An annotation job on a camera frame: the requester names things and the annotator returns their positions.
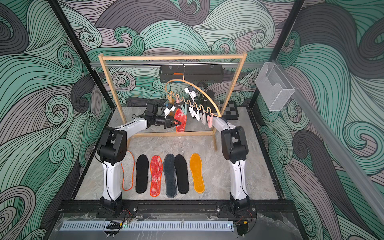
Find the red patterned insole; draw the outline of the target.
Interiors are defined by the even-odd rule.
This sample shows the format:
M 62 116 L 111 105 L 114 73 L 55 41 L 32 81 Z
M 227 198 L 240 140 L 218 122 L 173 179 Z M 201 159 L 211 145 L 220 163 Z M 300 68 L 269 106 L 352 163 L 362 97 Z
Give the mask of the red patterned insole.
M 122 166 L 122 189 L 127 192 L 134 186 L 134 170 L 135 170 L 135 158 L 130 151 L 127 151 L 126 156 L 121 162 Z
M 150 163 L 150 172 L 151 172 L 150 196 L 157 197 L 161 193 L 162 173 L 163 173 L 163 161 L 160 156 L 155 155 L 152 157 L 151 163 Z
M 186 123 L 187 123 L 187 116 L 184 114 L 184 112 L 181 109 L 177 109 L 174 115 L 175 120 L 181 122 L 179 126 L 176 126 L 177 132 L 181 133 L 185 131 Z

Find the curved wooden clip hanger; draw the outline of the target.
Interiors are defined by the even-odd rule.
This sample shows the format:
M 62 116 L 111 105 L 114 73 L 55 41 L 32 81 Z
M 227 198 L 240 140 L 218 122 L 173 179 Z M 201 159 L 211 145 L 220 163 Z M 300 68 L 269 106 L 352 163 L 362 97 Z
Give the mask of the curved wooden clip hanger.
M 190 96 L 190 100 L 185 100 L 184 97 L 181 97 L 181 100 L 184 101 L 187 105 L 193 105 L 195 106 L 198 110 L 201 110 L 205 113 L 210 113 L 211 115 L 215 116 L 215 117 L 218 117 L 218 118 L 221 118 L 222 117 L 222 114 L 218 108 L 218 106 L 216 105 L 216 103 L 210 98 L 210 96 L 204 92 L 202 89 L 200 89 L 198 86 L 186 81 L 186 80 L 182 80 L 182 79 L 173 79 L 173 80 L 169 80 L 168 82 L 165 83 L 165 91 L 168 93 L 169 96 L 174 96 L 175 98 L 179 98 L 178 95 L 176 95 L 174 92 L 172 91 L 168 91 L 168 85 L 170 85 L 171 83 L 173 82 L 182 82 L 182 83 L 185 83 L 185 84 L 188 84 L 190 86 L 187 87 L 185 89 L 186 93 L 189 94 Z M 212 104 L 212 106 L 216 109 L 216 114 L 213 113 L 212 109 L 210 107 L 207 107 L 207 109 L 204 108 L 203 105 L 197 105 L 196 102 L 195 102 L 195 98 L 197 96 L 197 93 L 196 93 L 196 90 L 198 92 L 200 92 L 201 95 L 205 96 L 205 98 Z

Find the grey insole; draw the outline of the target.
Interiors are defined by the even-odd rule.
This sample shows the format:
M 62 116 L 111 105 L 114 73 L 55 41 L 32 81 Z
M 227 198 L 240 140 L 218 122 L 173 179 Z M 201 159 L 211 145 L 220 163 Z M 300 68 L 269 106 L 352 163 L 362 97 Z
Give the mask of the grey insole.
M 176 181 L 176 169 L 175 169 L 175 156 L 173 154 L 167 154 L 163 162 L 163 172 L 166 181 L 166 195 L 172 199 L 177 195 L 177 181 Z

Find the black insole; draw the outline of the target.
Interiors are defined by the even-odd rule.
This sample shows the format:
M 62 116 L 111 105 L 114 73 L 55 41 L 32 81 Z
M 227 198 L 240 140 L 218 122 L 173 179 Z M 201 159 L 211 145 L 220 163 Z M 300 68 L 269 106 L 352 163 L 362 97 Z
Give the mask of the black insole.
M 189 192 L 188 165 L 182 155 L 175 157 L 175 169 L 177 175 L 177 187 L 180 194 L 185 195 Z
M 140 155 L 136 162 L 136 193 L 142 194 L 148 187 L 149 160 L 146 155 Z

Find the red patterned insole front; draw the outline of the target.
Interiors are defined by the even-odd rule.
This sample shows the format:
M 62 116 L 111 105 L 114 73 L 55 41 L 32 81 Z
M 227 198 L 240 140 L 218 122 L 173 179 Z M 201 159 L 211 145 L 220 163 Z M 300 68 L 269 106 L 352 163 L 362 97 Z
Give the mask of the red patterned insole front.
M 122 166 L 122 189 L 127 192 L 134 186 L 134 170 L 135 170 L 135 158 L 130 151 L 127 151 L 126 156 L 121 162 Z

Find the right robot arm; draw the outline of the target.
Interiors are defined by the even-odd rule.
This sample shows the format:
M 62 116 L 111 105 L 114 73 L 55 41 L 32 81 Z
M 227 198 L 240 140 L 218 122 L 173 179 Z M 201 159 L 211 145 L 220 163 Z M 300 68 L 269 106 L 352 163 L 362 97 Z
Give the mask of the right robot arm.
M 245 166 L 249 147 L 245 129 L 212 113 L 209 113 L 205 120 L 210 128 L 213 127 L 221 133 L 222 153 L 231 167 L 230 208 L 233 215 L 241 216 L 251 207 L 251 197 L 246 188 Z

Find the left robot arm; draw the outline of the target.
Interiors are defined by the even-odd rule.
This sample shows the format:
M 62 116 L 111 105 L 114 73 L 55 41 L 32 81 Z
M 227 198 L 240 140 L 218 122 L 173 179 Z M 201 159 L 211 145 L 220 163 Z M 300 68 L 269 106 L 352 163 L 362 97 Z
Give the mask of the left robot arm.
M 151 126 L 164 126 L 166 129 L 181 125 L 180 121 L 170 116 L 170 113 L 176 110 L 174 105 L 167 104 L 163 115 L 158 115 L 158 108 L 158 105 L 147 104 L 144 113 L 135 120 L 117 128 L 106 127 L 103 130 L 97 147 L 104 173 L 104 190 L 100 203 L 115 216 L 123 211 L 120 162 L 127 153 L 127 140 Z

